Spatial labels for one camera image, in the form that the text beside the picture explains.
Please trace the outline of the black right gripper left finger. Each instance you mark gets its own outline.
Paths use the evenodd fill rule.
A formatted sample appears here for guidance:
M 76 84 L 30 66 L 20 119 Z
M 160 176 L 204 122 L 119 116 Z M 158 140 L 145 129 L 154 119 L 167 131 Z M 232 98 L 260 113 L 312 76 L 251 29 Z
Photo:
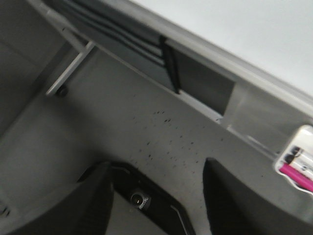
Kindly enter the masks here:
M 108 162 L 88 168 L 77 186 L 41 214 L 17 221 L 2 235 L 104 235 L 113 206 L 112 168 Z

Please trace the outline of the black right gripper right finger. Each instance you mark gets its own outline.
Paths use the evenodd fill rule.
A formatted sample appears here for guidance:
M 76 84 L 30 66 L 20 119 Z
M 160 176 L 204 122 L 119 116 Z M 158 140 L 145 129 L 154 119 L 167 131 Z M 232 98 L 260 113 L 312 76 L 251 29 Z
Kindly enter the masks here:
M 313 226 L 277 208 L 207 158 L 203 196 L 214 235 L 311 235 Z

